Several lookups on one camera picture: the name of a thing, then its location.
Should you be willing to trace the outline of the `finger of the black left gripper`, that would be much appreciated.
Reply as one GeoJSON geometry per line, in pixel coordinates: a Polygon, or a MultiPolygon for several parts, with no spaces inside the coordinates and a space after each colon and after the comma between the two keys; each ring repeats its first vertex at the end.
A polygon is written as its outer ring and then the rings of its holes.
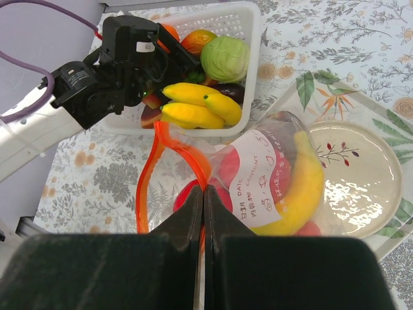
{"type": "Polygon", "coordinates": [[[187,76],[189,73],[197,71],[200,67],[200,62],[188,52],[180,42],[174,39],[161,24],[158,24],[158,26],[159,32],[157,40],[160,40],[170,50],[170,53],[168,54],[159,46],[161,51],[166,53],[168,66],[176,73],[182,74],[183,76],[187,76]]]}

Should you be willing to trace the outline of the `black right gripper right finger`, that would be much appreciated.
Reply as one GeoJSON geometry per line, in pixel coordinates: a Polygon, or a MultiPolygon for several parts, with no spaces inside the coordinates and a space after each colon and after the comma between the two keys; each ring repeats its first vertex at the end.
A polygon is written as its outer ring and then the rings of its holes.
{"type": "Polygon", "coordinates": [[[393,309],[374,253],[345,237],[258,236],[204,193],[206,309],[393,309]]]}

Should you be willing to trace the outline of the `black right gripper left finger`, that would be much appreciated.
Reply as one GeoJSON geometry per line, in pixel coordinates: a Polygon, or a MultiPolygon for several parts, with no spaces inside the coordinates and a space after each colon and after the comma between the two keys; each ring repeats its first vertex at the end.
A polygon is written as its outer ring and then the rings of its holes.
{"type": "Polygon", "coordinates": [[[193,309],[203,192],[147,234],[40,234],[1,280],[2,309],[193,309]]]}

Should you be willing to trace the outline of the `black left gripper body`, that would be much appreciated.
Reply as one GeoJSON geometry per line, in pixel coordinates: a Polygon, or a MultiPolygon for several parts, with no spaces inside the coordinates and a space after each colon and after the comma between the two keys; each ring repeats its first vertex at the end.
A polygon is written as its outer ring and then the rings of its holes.
{"type": "Polygon", "coordinates": [[[164,82],[169,66],[157,44],[158,24],[132,15],[103,21],[101,46],[83,60],[87,113],[121,113],[164,82]]]}

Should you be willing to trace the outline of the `clear zip top bag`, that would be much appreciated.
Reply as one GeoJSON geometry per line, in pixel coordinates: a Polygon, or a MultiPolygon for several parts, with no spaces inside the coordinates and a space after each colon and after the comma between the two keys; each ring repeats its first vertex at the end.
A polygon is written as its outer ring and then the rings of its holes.
{"type": "Polygon", "coordinates": [[[232,143],[214,147],[204,140],[187,136],[175,124],[155,122],[152,149],[136,189],[137,231],[149,231],[150,179],[160,160],[182,160],[192,175],[186,185],[178,187],[174,210],[184,204],[195,186],[202,189],[213,186],[225,208],[250,230],[280,220],[276,203],[283,199],[290,187],[297,156],[294,134],[300,131],[308,134],[297,116],[282,110],[261,118],[232,143]],[[219,151],[227,151],[230,147],[237,150],[240,167],[227,189],[214,175],[214,159],[219,151]]]}

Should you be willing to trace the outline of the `red pomegranate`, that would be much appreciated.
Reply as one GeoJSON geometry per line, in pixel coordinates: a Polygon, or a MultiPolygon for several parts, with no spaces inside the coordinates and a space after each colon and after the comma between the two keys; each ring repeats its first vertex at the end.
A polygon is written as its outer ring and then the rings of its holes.
{"type": "Polygon", "coordinates": [[[230,147],[227,151],[219,151],[214,161],[216,164],[214,175],[228,189],[240,167],[239,154],[235,148],[230,147]]]}

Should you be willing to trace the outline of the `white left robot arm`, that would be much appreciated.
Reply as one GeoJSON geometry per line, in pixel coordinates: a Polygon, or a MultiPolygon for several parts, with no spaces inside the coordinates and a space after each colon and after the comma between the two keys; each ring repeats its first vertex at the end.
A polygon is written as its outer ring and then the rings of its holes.
{"type": "Polygon", "coordinates": [[[198,67],[163,25],[132,15],[106,18],[97,50],[44,73],[41,84],[1,116],[1,178],[198,67]]]}

